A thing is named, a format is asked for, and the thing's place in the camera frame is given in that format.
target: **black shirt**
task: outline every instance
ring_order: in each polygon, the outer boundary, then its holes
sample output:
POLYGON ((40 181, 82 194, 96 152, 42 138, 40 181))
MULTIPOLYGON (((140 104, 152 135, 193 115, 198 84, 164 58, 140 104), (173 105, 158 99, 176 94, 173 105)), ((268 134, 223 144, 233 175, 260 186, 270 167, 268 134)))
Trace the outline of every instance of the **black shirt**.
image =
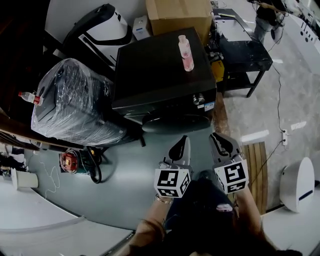
MULTIPOLYGON (((268 5, 273 5, 273 6, 275 6, 275 8, 277 8, 280 11, 283 11, 283 12, 286 11, 286 8, 283 5, 283 3, 281 2, 281 0, 261 0, 260 2, 266 3, 268 5)), ((256 11, 256 16, 260 19, 268 21, 271 26, 277 25, 276 13, 274 10, 272 10, 270 8, 263 8, 262 6, 260 6, 258 8, 258 10, 256 11)))

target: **gray floor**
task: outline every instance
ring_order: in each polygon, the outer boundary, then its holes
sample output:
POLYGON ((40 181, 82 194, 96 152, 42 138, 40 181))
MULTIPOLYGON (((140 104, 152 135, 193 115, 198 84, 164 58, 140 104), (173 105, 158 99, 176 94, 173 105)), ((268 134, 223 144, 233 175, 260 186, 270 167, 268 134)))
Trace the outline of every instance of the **gray floor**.
MULTIPOLYGON (((211 169, 213 159, 209 145, 211 128, 187 133, 191 143, 191 165, 195 173, 211 169)), ((144 218, 156 194, 154 172, 166 152, 177 142, 181 135, 144 136, 146 146, 139 141, 109 148, 105 152, 108 162, 101 164, 102 180, 94 184, 90 177, 81 174, 59 173, 60 188, 56 193, 47 192, 47 198, 63 208, 78 215, 86 216, 90 221, 114 227, 135 229, 144 218)), ((54 185, 46 174, 54 166, 59 168, 58 153, 41 151, 39 155, 26 153, 29 169, 39 178, 37 191, 45 195, 47 189, 54 191, 54 185)), ((53 179, 58 182, 57 172, 53 179)))
MULTIPOLYGON (((233 8, 248 26, 254 30, 256 13, 246 0, 223 0, 227 8, 233 8)), ((270 33, 264 47, 274 45, 270 33)), ((303 157, 320 150, 320 77, 313 75, 291 38, 284 33, 279 45, 269 52, 273 65, 281 74, 280 127, 292 135, 286 149, 280 145, 267 163, 268 208, 279 205, 279 184, 282 169, 303 157), (303 128, 291 130, 291 125, 306 122, 303 128)), ((264 139, 267 156, 282 140, 278 120, 279 75, 271 67, 250 98, 247 90, 226 93, 225 106, 231 135, 241 141, 242 136, 268 130, 264 139)))

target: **black slot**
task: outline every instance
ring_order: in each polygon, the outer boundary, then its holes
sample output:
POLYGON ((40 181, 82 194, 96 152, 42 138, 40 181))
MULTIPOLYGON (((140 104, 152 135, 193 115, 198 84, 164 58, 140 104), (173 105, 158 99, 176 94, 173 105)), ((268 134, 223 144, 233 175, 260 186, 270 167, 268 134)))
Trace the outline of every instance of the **black slot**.
POLYGON ((310 190, 309 192, 305 193, 304 195, 299 197, 299 201, 301 201, 302 199, 306 198, 307 196, 311 195, 314 191, 310 190))

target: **bottle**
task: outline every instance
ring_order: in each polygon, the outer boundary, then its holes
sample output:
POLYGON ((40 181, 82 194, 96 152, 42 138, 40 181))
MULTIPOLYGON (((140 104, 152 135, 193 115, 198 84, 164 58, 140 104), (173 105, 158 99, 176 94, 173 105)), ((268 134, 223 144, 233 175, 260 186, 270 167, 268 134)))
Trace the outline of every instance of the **bottle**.
POLYGON ((19 97, 24 99, 26 102, 31 102, 35 105, 41 106, 44 102, 44 98, 36 96, 30 92, 21 92, 19 91, 19 97))
POLYGON ((182 57, 183 67, 185 71, 190 72, 194 69, 194 59, 192 58, 192 53, 190 49, 189 40, 184 34, 179 35, 179 49, 182 57))

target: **white bucket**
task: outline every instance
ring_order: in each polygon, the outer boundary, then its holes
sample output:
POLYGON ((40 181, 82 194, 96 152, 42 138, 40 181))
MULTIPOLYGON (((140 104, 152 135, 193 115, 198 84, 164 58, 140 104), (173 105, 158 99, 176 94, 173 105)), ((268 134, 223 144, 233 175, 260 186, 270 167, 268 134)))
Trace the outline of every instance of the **white bucket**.
POLYGON ((11 169, 13 187, 18 188, 37 188, 39 185, 38 177, 34 173, 11 169))

